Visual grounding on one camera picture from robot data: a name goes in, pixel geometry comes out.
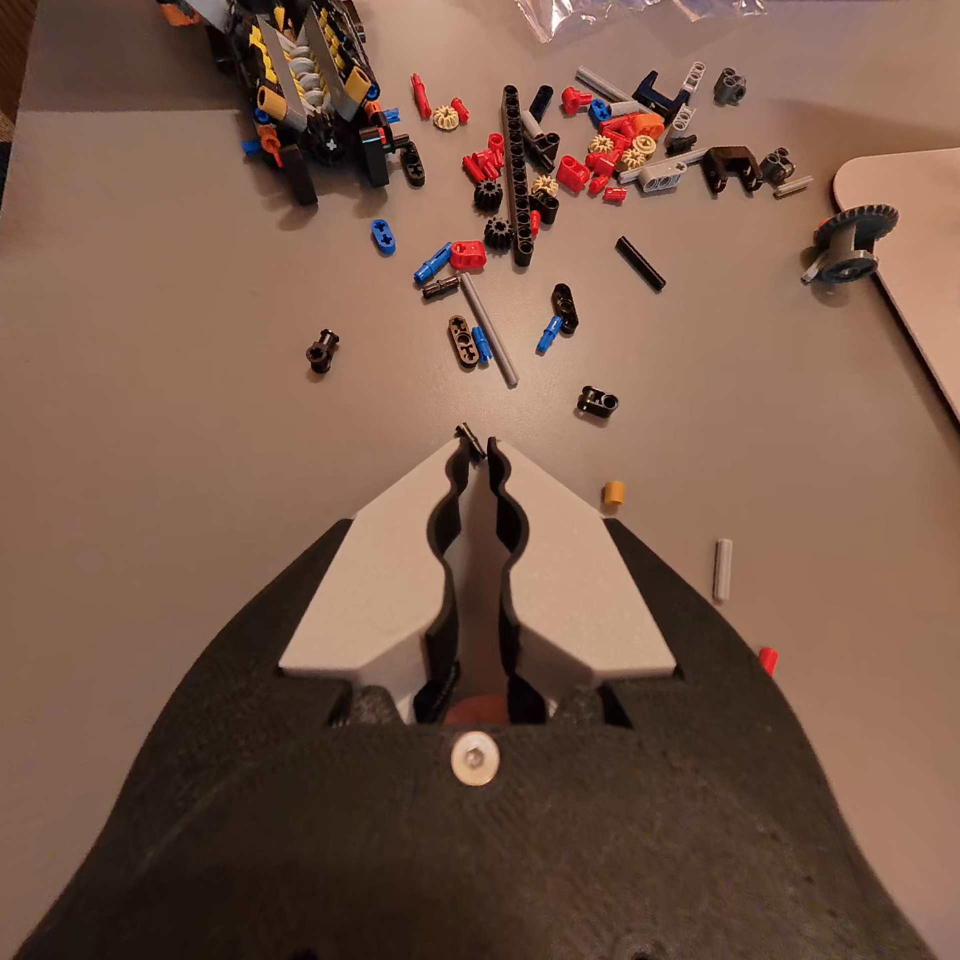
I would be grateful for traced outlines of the pale rounded flat panel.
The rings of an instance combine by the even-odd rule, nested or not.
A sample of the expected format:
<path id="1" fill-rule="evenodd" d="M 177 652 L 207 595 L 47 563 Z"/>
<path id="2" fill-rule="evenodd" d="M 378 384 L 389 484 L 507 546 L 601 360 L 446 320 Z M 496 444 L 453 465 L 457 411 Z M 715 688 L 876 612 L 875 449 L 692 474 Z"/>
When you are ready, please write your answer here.
<path id="1" fill-rule="evenodd" d="M 832 191 L 842 209 L 883 203 L 898 211 L 878 245 L 879 283 L 958 417 L 959 148 L 850 159 Z"/>

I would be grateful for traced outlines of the black lego bracket piece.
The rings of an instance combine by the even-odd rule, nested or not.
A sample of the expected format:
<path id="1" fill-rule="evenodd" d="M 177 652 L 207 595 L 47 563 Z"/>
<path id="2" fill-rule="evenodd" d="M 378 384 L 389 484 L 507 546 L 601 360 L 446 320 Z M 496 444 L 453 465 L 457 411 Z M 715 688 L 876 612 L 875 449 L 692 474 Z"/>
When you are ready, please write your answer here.
<path id="1" fill-rule="evenodd" d="M 743 189 L 749 194 L 758 192 L 764 183 L 759 163 L 745 146 L 707 149 L 701 158 L 700 166 L 706 186 L 713 196 L 724 191 L 730 174 L 738 178 Z"/>

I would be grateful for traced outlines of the large clear plastic bag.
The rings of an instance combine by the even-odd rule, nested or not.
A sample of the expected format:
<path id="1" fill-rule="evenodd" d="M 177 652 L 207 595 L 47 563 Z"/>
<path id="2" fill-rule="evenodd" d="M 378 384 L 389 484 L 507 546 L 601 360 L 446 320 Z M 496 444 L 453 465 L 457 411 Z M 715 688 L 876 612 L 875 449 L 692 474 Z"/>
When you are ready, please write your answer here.
<path id="1" fill-rule="evenodd" d="M 765 1 L 515 1 L 540 44 L 552 42 L 574 27 L 599 27 L 628 22 L 656 6 L 679 12 L 685 21 L 746 19 L 765 16 L 771 2 Z"/>

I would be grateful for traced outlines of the grey three-hole lego liftarm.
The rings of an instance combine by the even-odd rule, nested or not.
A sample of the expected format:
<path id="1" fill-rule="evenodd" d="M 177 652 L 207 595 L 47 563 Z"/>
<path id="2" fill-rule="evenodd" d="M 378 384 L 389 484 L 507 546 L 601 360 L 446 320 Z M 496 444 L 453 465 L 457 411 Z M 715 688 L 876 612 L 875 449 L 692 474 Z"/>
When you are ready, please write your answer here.
<path id="1" fill-rule="evenodd" d="M 689 164 L 680 159 L 647 164 L 639 169 L 637 175 L 639 189 L 645 195 L 674 189 L 688 169 Z"/>

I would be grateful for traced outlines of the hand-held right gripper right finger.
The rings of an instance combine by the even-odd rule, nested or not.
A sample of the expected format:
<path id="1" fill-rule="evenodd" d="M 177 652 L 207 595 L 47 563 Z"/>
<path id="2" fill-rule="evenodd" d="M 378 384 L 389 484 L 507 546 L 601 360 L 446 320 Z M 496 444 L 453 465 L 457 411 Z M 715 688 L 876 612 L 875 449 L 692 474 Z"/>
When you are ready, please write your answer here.
<path id="1" fill-rule="evenodd" d="M 500 579 L 499 648 L 515 724 L 577 690 L 670 677 L 676 659 L 602 515 L 510 443 L 487 441 Z"/>

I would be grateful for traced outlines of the pile of mixed lego pieces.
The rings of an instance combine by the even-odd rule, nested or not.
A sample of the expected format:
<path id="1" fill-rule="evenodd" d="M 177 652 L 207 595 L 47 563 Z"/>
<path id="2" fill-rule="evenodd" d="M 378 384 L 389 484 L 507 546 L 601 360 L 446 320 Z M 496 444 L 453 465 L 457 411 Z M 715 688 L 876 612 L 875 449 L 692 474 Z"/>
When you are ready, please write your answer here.
<path id="1" fill-rule="evenodd" d="M 607 204 L 620 205 L 630 185 L 641 191 L 638 174 L 643 166 L 681 160 L 688 164 L 688 173 L 699 164 L 709 148 L 698 149 L 696 136 L 688 134 L 695 114 L 690 101 L 706 73 L 706 65 L 694 61 L 671 98 L 657 90 L 656 71 L 642 79 L 627 102 L 608 102 L 580 80 L 584 88 L 566 87 L 560 94 L 562 114 L 585 114 L 594 127 L 582 160 L 560 154 L 558 134 L 543 129 L 554 91 L 550 86 L 540 87 L 530 105 L 520 108 L 534 239 L 542 225 L 555 222 L 560 186 L 575 195 L 585 191 Z M 486 150 L 466 155 L 462 168 L 474 185 L 499 181 L 509 203 L 505 160 L 503 133 L 492 133 Z"/>

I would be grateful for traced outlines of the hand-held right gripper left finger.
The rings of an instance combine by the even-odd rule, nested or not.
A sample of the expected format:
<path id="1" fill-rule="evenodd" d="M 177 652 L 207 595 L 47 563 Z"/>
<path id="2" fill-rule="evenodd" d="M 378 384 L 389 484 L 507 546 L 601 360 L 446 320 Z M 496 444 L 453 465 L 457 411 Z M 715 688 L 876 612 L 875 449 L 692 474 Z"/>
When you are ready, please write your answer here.
<path id="1" fill-rule="evenodd" d="M 446 553 L 471 452 L 450 440 L 359 510 L 279 660 L 284 674 L 387 690 L 406 723 L 443 718 L 460 675 Z"/>

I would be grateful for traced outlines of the long grey lego axle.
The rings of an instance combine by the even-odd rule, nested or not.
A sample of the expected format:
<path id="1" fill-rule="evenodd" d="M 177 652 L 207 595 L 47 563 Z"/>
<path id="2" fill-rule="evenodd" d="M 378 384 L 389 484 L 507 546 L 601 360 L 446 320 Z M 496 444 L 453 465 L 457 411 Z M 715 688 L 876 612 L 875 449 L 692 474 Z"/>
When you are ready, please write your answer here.
<path id="1" fill-rule="evenodd" d="M 492 356 L 496 360 L 500 371 L 510 389 L 516 389 L 520 383 L 520 377 L 516 366 L 510 357 L 509 352 L 494 324 L 484 302 L 478 294 L 472 277 L 465 273 L 460 273 L 461 288 L 465 298 L 483 330 L 486 342 L 489 344 Z"/>

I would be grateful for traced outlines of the grey lego gear assembly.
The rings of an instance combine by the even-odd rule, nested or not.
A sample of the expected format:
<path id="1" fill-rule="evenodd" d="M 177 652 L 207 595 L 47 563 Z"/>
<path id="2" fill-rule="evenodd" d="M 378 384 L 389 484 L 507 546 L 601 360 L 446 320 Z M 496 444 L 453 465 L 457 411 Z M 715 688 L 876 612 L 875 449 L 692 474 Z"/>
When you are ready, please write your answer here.
<path id="1" fill-rule="evenodd" d="M 800 277 L 803 285 L 839 285 L 873 275 L 879 268 L 875 246 L 900 220 L 894 206 L 864 204 L 823 221 L 813 234 L 817 255 Z"/>

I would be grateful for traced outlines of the lego engine car model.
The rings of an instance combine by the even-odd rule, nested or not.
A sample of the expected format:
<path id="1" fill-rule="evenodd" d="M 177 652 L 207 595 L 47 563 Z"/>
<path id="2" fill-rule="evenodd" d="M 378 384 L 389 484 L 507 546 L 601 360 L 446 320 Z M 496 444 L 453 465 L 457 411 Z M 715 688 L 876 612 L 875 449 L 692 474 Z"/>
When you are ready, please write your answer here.
<path id="1" fill-rule="evenodd" d="M 309 162 L 354 162 L 372 187 L 390 183 L 395 133 L 353 2 L 158 1 L 173 27 L 204 28 L 215 64 L 249 103 L 254 146 L 302 207 L 317 205 Z"/>

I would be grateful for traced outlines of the black lego axle rod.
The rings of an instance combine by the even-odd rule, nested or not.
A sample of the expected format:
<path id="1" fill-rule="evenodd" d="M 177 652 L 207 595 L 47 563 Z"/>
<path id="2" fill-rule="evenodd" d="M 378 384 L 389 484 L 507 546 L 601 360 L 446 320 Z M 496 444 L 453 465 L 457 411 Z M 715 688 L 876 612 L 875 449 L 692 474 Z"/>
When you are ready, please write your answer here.
<path id="1" fill-rule="evenodd" d="M 666 279 L 625 235 L 616 239 L 615 249 L 620 257 L 630 265 L 630 268 L 641 276 L 643 281 L 656 293 L 665 289 Z"/>

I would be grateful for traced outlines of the long black lego beam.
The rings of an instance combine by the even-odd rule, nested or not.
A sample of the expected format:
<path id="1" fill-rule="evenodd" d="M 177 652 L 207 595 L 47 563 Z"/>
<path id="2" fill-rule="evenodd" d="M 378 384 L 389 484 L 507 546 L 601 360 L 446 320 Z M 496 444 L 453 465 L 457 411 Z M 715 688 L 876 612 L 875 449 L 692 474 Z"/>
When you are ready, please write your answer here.
<path id="1" fill-rule="evenodd" d="M 512 84 L 503 88 L 501 120 L 506 150 L 505 172 L 512 226 L 512 257 L 518 267 L 526 268 L 533 257 L 535 241 L 526 176 L 521 103 L 519 91 Z"/>

